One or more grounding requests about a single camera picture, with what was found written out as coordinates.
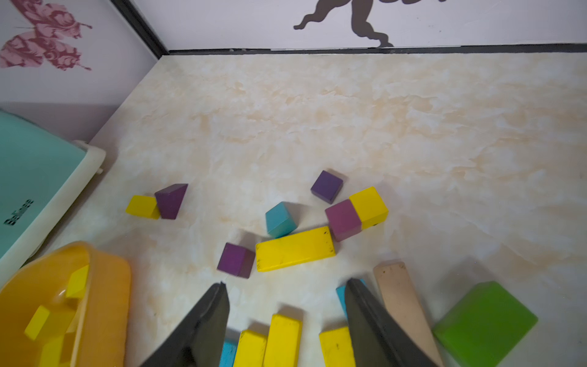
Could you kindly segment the yellow cube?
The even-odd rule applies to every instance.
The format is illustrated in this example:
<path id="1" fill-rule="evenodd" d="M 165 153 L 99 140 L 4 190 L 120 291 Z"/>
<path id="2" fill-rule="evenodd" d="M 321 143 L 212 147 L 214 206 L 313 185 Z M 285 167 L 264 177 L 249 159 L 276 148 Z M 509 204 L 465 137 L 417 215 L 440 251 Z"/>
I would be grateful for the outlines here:
<path id="1" fill-rule="evenodd" d="M 362 224 L 362 230 L 383 223 L 389 210 L 375 187 L 369 187 L 349 197 Z"/>

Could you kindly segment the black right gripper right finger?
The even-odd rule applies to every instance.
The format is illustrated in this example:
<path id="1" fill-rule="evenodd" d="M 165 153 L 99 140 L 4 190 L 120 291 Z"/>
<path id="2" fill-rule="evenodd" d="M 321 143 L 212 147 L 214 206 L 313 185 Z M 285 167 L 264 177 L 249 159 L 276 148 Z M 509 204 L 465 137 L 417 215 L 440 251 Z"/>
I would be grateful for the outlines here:
<path id="1" fill-rule="evenodd" d="M 357 278 L 345 283 L 345 305 L 357 366 L 435 366 Z"/>

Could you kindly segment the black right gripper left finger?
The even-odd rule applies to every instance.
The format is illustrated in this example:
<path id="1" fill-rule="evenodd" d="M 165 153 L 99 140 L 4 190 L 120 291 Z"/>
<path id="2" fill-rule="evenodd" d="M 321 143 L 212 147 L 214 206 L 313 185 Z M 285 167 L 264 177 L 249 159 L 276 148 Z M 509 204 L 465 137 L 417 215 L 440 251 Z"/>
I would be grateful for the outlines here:
<path id="1" fill-rule="evenodd" d="M 143 366 L 218 366 L 229 318 L 229 296 L 213 284 Z"/>

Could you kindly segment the yellow medium block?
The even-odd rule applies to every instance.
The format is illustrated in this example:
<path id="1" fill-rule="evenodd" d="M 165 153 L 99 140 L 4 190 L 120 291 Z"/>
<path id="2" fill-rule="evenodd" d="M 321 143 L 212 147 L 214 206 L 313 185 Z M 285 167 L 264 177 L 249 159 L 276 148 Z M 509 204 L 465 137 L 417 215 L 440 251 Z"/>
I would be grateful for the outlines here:
<path id="1" fill-rule="evenodd" d="M 319 341 L 326 367 L 356 367 L 348 327 L 322 332 Z"/>

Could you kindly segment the yellow short block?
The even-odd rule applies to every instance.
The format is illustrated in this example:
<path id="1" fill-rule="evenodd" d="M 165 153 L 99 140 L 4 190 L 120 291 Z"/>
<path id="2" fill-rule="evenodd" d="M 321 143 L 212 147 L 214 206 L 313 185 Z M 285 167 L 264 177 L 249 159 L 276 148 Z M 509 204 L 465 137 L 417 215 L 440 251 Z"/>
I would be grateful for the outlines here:
<path id="1" fill-rule="evenodd" d="M 296 367 L 302 329 L 302 321 L 279 313 L 274 314 L 271 319 L 263 366 Z"/>

